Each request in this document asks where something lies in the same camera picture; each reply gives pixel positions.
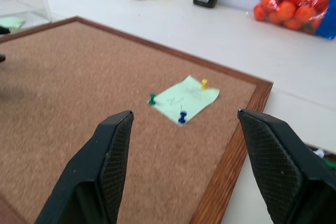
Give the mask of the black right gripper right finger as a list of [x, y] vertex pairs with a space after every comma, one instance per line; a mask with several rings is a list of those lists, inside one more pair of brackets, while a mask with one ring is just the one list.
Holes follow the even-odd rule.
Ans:
[[335, 154], [271, 115], [240, 109], [237, 117], [272, 222], [335, 223]]

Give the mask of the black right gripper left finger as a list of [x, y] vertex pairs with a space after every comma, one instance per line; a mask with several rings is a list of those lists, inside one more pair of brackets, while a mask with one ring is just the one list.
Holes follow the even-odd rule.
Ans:
[[132, 111], [107, 117], [71, 158], [36, 223], [117, 223], [127, 172]]

